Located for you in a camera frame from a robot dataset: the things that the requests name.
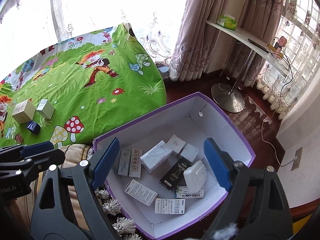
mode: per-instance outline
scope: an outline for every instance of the orange hair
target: orange hair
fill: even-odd
[[[7,95],[1,95],[0,96],[0,103],[10,103],[11,102],[11,98],[9,98]]]
[[[81,61],[79,63],[84,63],[86,62],[89,58],[93,57],[93,56],[96,56],[98,54],[101,54],[102,52],[104,52],[104,49],[99,49],[97,51],[92,51],[92,52],[89,52],[87,55],[85,55]]]

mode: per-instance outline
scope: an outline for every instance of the round metal base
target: round metal base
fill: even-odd
[[[219,83],[211,88],[213,100],[223,109],[231,113],[239,113],[244,109],[244,100],[238,90],[230,93],[231,86]]]

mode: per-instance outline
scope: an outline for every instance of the bed sheet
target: bed sheet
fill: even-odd
[[[1,147],[92,143],[166,103],[161,75],[128,24],[52,45],[8,74],[0,88]],[[30,100],[37,107],[41,99],[55,112],[50,120],[35,113],[41,127],[35,135],[11,115],[17,103]]]

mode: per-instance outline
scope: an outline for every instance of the blue gripper pad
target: blue gripper pad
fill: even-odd
[[[27,158],[29,156],[32,155],[36,155],[39,153],[43,153],[43,152],[47,152],[50,150],[53,150],[54,146],[51,142],[42,142],[42,143],[37,143],[37,144],[33,144],[33,145],[29,145],[29,146],[25,146],[21,153],[20,156],[21,158]]]
[[[91,189],[93,191],[103,185],[119,151],[119,140],[114,138],[106,147],[92,155],[89,169],[91,171]]]
[[[207,138],[204,141],[203,149],[219,185],[230,192],[232,188],[231,174],[234,170],[233,159],[227,152],[221,151],[212,138]]]

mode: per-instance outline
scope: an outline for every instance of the cartoon character with orange hair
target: cartoon character with orange hair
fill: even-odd
[[[0,128],[1,128],[1,138],[4,136],[4,122],[7,119],[7,108],[11,102],[11,98],[7,95],[0,95]]]
[[[104,73],[108,74],[112,78],[116,78],[117,76],[119,76],[119,74],[117,74],[113,69],[110,69],[110,67],[108,66],[110,64],[110,61],[107,58],[103,58],[100,56],[102,52],[104,52],[103,49],[92,51],[87,55],[85,55],[80,60],[80,62],[76,62],[76,64],[82,65],[83,69],[93,68],[93,72],[90,76],[89,82],[84,85],[85,88],[90,87],[96,83],[95,77],[99,71],[103,71]]]

